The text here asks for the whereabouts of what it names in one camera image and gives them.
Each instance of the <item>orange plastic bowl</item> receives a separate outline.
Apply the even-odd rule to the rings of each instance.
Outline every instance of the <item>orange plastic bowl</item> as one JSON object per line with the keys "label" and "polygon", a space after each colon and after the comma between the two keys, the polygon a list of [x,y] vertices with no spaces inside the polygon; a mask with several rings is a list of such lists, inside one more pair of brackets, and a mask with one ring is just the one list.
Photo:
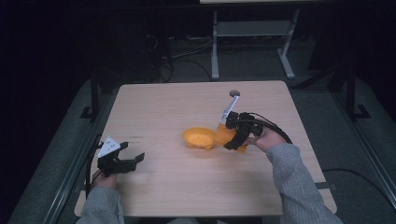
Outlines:
{"label": "orange plastic bowl", "polygon": [[183,138],[187,142],[189,148],[200,148],[209,150],[213,147],[215,133],[207,128],[195,127],[186,130]]}

